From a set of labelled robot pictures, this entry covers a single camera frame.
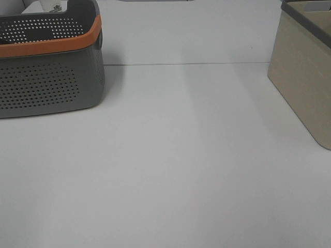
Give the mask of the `beige bin grey rim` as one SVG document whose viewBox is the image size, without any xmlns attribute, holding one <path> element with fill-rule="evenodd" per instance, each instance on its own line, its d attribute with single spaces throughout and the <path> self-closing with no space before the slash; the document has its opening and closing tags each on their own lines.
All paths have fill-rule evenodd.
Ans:
<svg viewBox="0 0 331 248">
<path fill-rule="evenodd" d="M 283 1 L 267 73 L 302 124 L 330 149 L 330 1 Z"/>
</svg>

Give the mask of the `white printed object behind basket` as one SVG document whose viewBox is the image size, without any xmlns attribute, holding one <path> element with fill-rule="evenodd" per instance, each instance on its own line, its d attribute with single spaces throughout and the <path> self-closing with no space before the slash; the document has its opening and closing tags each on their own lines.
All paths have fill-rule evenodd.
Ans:
<svg viewBox="0 0 331 248">
<path fill-rule="evenodd" d="M 67 1 L 24 1 L 26 13 L 55 13 L 67 10 Z"/>
</svg>

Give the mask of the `grey perforated basket orange rim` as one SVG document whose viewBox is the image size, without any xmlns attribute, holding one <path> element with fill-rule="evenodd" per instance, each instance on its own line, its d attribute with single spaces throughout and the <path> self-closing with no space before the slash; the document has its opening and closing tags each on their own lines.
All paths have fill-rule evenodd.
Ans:
<svg viewBox="0 0 331 248">
<path fill-rule="evenodd" d="M 101 14 L 96 1 L 67 10 L 1 16 L 1 118 L 87 109 L 104 92 Z"/>
</svg>

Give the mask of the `dark navy towel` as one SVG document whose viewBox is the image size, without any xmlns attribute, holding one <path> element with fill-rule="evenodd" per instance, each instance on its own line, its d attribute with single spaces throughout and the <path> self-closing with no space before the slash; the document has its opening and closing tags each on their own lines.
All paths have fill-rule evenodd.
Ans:
<svg viewBox="0 0 331 248">
<path fill-rule="evenodd" d="M 4 39 L 0 39 L 0 45 L 7 45 L 7 44 L 12 44 L 12 42 L 4 40 Z"/>
</svg>

